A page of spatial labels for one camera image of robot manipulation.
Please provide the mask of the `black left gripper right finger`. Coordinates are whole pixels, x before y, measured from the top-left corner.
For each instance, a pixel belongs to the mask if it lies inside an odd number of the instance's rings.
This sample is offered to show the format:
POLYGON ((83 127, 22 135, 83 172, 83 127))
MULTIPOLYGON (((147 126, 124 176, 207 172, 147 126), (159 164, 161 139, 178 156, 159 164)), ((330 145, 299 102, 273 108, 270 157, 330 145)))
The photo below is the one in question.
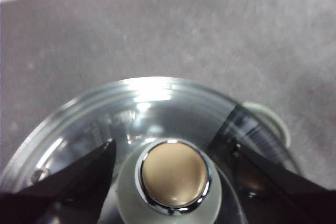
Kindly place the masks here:
POLYGON ((215 137, 209 156, 227 176, 248 223, 335 223, 335 191, 264 158, 234 138, 215 137))

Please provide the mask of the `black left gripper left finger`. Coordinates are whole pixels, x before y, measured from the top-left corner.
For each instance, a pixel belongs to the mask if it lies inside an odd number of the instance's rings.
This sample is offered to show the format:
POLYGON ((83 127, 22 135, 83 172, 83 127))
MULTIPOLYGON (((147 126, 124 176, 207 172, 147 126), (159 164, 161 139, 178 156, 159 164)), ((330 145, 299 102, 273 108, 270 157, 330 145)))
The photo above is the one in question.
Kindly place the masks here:
POLYGON ((114 140, 16 193, 1 193, 1 223, 98 223, 112 182, 114 140))

